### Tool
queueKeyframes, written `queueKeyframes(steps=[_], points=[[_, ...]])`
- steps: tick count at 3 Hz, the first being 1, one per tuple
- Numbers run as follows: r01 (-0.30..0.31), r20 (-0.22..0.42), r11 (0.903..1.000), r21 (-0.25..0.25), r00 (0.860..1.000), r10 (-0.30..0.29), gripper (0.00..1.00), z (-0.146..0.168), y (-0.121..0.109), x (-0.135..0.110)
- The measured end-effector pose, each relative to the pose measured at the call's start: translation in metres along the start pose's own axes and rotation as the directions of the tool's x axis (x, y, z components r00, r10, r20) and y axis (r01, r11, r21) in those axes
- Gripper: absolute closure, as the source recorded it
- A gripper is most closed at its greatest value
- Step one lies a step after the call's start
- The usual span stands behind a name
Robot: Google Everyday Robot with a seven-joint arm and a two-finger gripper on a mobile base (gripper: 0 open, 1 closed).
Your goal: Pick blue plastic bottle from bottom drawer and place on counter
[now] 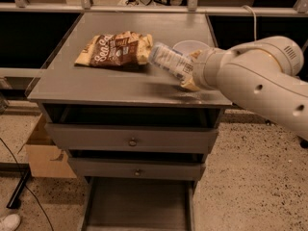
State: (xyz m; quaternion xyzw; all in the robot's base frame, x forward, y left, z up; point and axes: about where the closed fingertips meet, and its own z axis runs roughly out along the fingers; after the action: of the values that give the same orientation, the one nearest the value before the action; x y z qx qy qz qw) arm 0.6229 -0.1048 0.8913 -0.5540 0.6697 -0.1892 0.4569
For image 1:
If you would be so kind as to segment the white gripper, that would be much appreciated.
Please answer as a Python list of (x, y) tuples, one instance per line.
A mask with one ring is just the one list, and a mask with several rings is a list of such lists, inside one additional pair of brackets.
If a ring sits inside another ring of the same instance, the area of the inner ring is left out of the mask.
[(218, 72), (224, 64), (233, 59), (233, 52), (218, 48), (195, 50), (190, 54), (193, 63), (192, 78), (181, 82), (186, 90), (216, 90), (218, 88)]

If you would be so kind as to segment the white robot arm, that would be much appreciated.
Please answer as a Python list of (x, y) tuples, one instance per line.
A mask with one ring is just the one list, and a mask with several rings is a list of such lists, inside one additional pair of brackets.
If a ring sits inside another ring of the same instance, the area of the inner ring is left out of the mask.
[(296, 76), (303, 64), (302, 50), (293, 40), (263, 38), (228, 50), (199, 51), (181, 86), (219, 90), (237, 106), (308, 140), (308, 83)]

